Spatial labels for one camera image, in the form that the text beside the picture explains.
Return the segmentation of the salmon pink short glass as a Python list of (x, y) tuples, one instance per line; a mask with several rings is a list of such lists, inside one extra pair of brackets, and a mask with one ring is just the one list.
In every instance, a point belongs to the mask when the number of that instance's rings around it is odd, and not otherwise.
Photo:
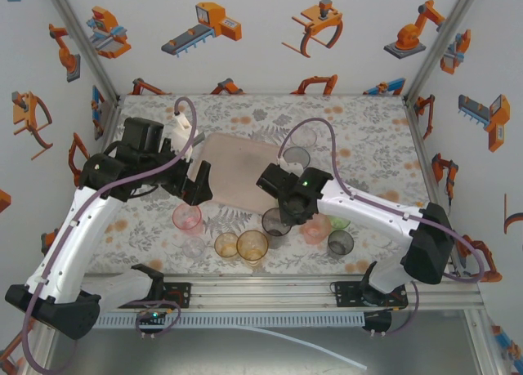
[(321, 213), (315, 214), (301, 228), (302, 236), (307, 244), (316, 245), (326, 239), (331, 232), (329, 218)]

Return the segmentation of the dark grey tall glass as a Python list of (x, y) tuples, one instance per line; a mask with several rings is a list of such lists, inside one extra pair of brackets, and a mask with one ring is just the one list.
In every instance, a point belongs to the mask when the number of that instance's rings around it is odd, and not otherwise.
[(261, 225), (267, 234), (274, 237), (285, 236), (291, 230), (290, 226), (281, 221), (278, 208), (267, 210), (262, 216)]

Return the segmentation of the red pink short glass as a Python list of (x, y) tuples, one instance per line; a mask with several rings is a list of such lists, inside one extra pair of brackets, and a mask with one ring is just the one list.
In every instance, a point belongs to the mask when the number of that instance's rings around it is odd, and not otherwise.
[(190, 206), (185, 203), (176, 207), (172, 214), (174, 226), (188, 235), (200, 235), (203, 233), (203, 214), (198, 206)]

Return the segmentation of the pale pink plastic tray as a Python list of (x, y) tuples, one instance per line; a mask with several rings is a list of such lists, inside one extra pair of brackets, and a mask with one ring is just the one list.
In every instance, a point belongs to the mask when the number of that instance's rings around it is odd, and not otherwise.
[(194, 180), (203, 161), (211, 164), (209, 185), (212, 201), (262, 214), (277, 201), (257, 186), (270, 163), (277, 162), (279, 146), (230, 134), (206, 136), (193, 153), (190, 179)]

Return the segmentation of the blue grey tall glass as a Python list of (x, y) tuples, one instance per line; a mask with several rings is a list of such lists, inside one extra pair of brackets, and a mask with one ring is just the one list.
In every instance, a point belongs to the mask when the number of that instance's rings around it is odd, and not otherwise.
[(299, 146), (293, 146), (283, 152), (283, 159), (288, 164), (300, 164), (307, 168), (311, 162), (311, 156), (308, 151)]

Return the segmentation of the dark grey short glass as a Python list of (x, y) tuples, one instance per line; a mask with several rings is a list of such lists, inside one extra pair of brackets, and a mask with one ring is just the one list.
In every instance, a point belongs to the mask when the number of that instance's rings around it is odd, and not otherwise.
[(345, 230), (335, 230), (327, 242), (327, 252), (333, 258), (340, 258), (350, 254), (354, 249), (354, 238)]

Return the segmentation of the orange tall glass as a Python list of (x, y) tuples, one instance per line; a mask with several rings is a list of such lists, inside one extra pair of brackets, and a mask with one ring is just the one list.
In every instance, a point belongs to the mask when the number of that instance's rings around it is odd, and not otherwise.
[(258, 266), (268, 252), (267, 237), (258, 230), (243, 232), (236, 243), (237, 253), (251, 267)]

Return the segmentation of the clear short glass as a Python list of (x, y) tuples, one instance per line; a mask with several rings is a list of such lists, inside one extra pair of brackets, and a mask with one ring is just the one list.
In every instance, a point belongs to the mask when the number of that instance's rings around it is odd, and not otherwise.
[(205, 249), (205, 242), (199, 237), (188, 237), (181, 245), (183, 255), (193, 260), (201, 258)]

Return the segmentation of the clear tall glass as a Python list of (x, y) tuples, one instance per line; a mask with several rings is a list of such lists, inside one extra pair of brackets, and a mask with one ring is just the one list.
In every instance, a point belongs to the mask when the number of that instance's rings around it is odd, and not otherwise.
[(317, 142), (317, 134), (314, 129), (308, 125), (300, 126), (290, 137), (290, 141), (303, 149), (312, 148)]

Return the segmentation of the orange short glass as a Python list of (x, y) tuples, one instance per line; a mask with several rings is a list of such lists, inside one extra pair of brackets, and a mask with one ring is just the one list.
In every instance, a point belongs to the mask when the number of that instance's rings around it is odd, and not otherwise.
[(214, 243), (216, 254), (224, 259), (233, 259), (237, 254), (238, 236), (232, 232), (225, 232), (220, 234)]

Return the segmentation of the floral tablecloth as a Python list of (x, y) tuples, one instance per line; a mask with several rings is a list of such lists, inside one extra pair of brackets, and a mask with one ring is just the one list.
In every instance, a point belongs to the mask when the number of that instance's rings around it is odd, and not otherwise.
[[(428, 202), (418, 155), (399, 97), (365, 96), (192, 96), (198, 129), (277, 146), (291, 146), (300, 126), (315, 130), (317, 142), (307, 149), (313, 167), (338, 171), (350, 186), (389, 201), (421, 207)], [(255, 268), (241, 258), (226, 260), (214, 249), (225, 232), (242, 234), (262, 227), (261, 215), (223, 204), (201, 206), (201, 258), (181, 250), (186, 235), (172, 222), (178, 200), (164, 190), (128, 201), (103, 234), (87, 268), (91, 274), (120, 274), (143, 263), (166, 274), (362, 274), (373, 261), (403, 252), (403, 247), (364, 225), (351, 223), (353, 251), (335, 259), (326, 243), (307, 244), (298, 228), (270, 249)]]

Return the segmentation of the small control board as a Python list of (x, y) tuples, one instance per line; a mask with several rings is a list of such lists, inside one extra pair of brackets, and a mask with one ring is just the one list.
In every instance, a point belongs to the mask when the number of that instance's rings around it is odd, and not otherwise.
[(136, 321), (139, 325), (164, 325), (171, 312), (169, 309), (145, 309), (137, 315)]

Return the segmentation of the thin white tube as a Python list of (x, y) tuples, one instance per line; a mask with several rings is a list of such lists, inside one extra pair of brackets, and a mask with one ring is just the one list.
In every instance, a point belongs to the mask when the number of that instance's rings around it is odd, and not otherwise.
[(230, 329), (235, 329), (235, 330), (242, 330), (242, 331), (245, 331), (245, 332), (251, 332), (251, 333), (258, 333), (258, 334), (264, 334), (264, 335), (267, 335), (267, 336), (271, 336), (271, 337), (275, 337), (275, 338), (279, 338), (279, 339), (282, 339), (282, 340), (285, 340), (287, 342), (292, 342), (292, 343), (295, 343), (295, 344), (298, 344), (300, 346), (305, 346), (307, 348), (310, 348), (312, 350), (316, 350), (318, 352), (321, 352), (325, 355), (328, 355), (334, 359), (338, 359), (340, 361), (342, 361), (343, 363), (345, 364), (348, 364), (348, 365), (351, 365), (353, 367), (356, 367), (362, 371), (366, 371), (368, 369), (368, 367), (362, 363), (359, 363), (353, 359), (350, 359), (350, 358), (347, 358), (346, 356), (344, 355), (340, 355), (332, 350), (329, 350), (329, 349), (326, 349), (322, 346), (319, 346), (319, 345), (316, 345), (314, 343), (311, 343), (311, 342), (307, 342), (307, 341), (304, 341), (302, 339), (299, 339), (299, 338), (295, 338), (295, 337), (291, 337), (289, 335), (286, 335), (286, 334), (282, 334), (282, 333), (278, 333), (278, 332), (275, 332), (275, 331), (271, 331), (271, 330), (268, 330), (268, 329), (263, 329), (263, 328), (254, 328), (254, 327), (247, 327), (247, 326), (232, 326), (230, 327)]

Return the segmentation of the aluminium table side rail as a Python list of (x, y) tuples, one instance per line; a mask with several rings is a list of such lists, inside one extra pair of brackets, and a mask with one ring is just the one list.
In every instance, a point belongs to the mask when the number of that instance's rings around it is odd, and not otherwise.
[(118, 126), (119, 116), (122, 110), (122, 101), (117, 100), (114, 104), (114, 107), (110, 111), (110, 115), (106, 122), (106, 127), (104, 130), (103, 143), (101, 146), (101, 151), (105, 150), (110, 143), (114, 140), (114, 134)]
[[(418, 120), (413, 110), (413, 106), (406, 98), (403, 99), (403, 103), (405, 107), (405, 115), (409, 123), (409, 130), (411, 132), (414, 146), (418, 155), (418, 161), (420, 163), (424, 183), (427, 188), (428, 197), (431, 202), (442, 206), (438, 185), (436, 184), (436, 179), (431, 169), (431, 160), (428, 158), (427, 150), (422, 139), (422, 134), (418, 127)], [(474, 249), (474, 247), (459, 233), (453, 231), (451, 233), (451, 238), (453, 242), (453, 249), (450, 253), (450, 264), (453, 269), (449, 272), (446, 278), (457, 283), (474, 284), (476, 286), (481, 281), (485, 273), (485, 265), (481, 256), (479, 255), (479, 252)], [(479, 271), (476, 275), (465, 274), (465, 269), (461, 266), (459, 261), (459, 251), (456, 243), (461, 243), (471, 252), (471, 255), (476, 260), (476, 264), (479, 268)]]

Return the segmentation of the aluminium mounting rail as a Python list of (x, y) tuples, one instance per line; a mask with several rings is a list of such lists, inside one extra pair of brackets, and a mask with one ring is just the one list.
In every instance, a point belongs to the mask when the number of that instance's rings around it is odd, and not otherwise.
[[(191, 284), (192, 312), (331, 311), (334, 284), (359, 275), (166, 275), (169, 283)], [(482, 310), (478, 286), (445, 279), (418, 283), (420, 310)]]

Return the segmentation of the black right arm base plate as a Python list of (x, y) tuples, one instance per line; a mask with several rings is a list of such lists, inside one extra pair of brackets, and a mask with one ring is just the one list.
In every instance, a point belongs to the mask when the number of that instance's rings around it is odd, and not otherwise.
[(363, 307), (369, 309), (404, 309), (409, 305), (406, 288), (400, 285), (390, 293), (379, 293), (378, 298), (366, 299), (356, 281), (336, 281), (329, 285), (338, 308)]

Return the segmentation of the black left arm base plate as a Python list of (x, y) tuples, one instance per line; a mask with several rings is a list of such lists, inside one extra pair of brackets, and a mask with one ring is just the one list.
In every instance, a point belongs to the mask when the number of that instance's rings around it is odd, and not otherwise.
[(174, 301), (182, 309), (190, 306), (192, 284), (188, 282), (165, 282), (163, 284), (163, 299)]

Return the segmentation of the aluminium corner post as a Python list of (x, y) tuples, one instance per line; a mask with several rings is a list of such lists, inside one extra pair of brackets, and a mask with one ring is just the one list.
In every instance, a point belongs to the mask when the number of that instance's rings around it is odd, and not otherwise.
[(450, 39), (457, 33), (457, 29), (468, 13), (475, 0), (456, 0), (454, 6), (446, 18), (438, 36), (431, 46), (426, 59), (423, 61), (420, 70), (414, 77), (410, 89), (405, 96), (405, 104), (411, 106), (417, 100), (420, 91), (430, 78), (432, 71), (439, 64), (440, 58), (444, 55)]
[(102, 91), (105, 93), (105, 97), (107, 97), (114, 105), (117, 105), (119, 93), (105, 71), (95, 49), (90, 44), (89, 38), (83, 30), (69, 0), (51, 0), (51, 2), (65, 24), (69, 35), (77, 44), (80, 53), (87, 62), (87, 65), (90, 67), (94, 77), (99, 82)]

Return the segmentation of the aluminium frame leg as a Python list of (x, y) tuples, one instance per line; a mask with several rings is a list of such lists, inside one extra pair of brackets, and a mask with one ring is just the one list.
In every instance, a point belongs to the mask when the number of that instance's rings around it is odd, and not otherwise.
[[(34, 323), (29, 332), (29, 350), (34, 360), (42, 367), (47, 368), (55, 331), (46, 325)], [(19, 375), (41, 375), (35, 371), (25, 360)]]
[(480, 375), (505, 375), (503, 357), (485, 310), (465, 310), (473, 357)]

